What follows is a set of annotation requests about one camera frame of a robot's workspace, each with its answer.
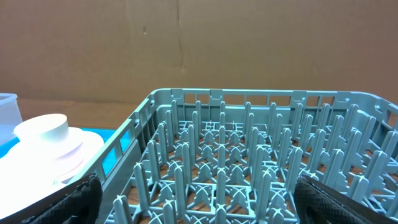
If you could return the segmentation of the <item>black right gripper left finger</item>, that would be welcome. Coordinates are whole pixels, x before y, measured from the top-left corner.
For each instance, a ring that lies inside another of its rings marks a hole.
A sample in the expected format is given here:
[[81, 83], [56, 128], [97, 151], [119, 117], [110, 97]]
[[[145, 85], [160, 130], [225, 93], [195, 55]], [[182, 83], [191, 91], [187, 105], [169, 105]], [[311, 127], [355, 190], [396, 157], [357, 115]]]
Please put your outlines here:
[[34, 204], [25, 224], [95, 223], [103, 199], [98, 174], [90, 174]]

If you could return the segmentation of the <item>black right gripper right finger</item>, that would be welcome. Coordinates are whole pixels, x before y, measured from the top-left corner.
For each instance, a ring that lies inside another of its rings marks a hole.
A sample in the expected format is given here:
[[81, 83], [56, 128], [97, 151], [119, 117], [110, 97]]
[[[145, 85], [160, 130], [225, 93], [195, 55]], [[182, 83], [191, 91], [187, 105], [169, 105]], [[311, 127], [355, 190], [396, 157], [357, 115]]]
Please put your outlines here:
[[307, 175], [297, 178], [294, 203], [300, 223], [397, 223]]

